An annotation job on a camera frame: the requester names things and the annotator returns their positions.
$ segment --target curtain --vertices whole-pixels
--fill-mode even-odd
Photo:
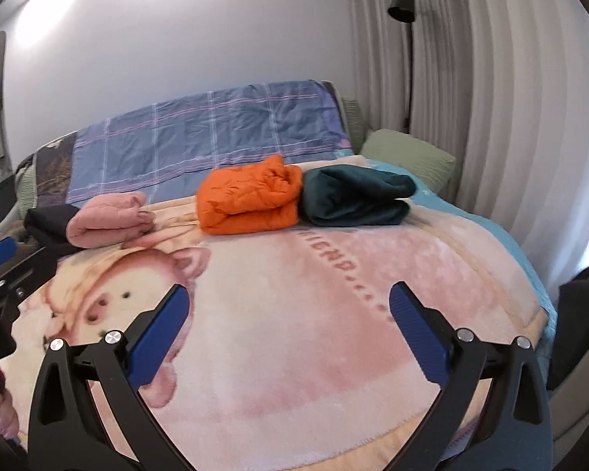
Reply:
[[[356,99],[369,126],[402,130],[408,110],[410,66],[404,25],[391,0],[351,0]]]
[[[589,15],[469,0],[472,114],[457,205],[501,224],[554,299],[589,242]]]
[[[415,0],[414,68],[407,24],[394,21],[391,0],[351,0],[355,37],[357,99],[373,129],[404,130],[449,152],[457,167],[445,198],[454,200],[465,155],[472,92],[468,0]]]

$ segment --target black lamp shade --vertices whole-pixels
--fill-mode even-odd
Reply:
[[[388,7],[388,14],[403,23],[415,22],[415,0],[393,0]]]

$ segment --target lamp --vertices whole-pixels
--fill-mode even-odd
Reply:
[[[410,120],[412,118],[412,96],[415,86],[415,41],[413,39],[412,23],[415,22],[415,0],[393,0],[388,7],[388,15],[396,21],[407,23],[408,33],[408,62],[410,64],[410,93],[408,94],[408,112],[404,119],[404,130],[410,134]]]

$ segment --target pig's snout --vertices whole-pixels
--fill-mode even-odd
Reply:
[[[109,294],[101,294],[85,312],[85,321],[89,325],[100,324],[107,318],[107,311],[109,310],[109,303],[111,296]]]

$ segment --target hand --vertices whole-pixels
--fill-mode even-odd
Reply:
[[[5,439],[13,439],[19,431],[19,420],[13,407],[13,397],[8,389],[4,390],[4,395],[0,394],[0,434]]]

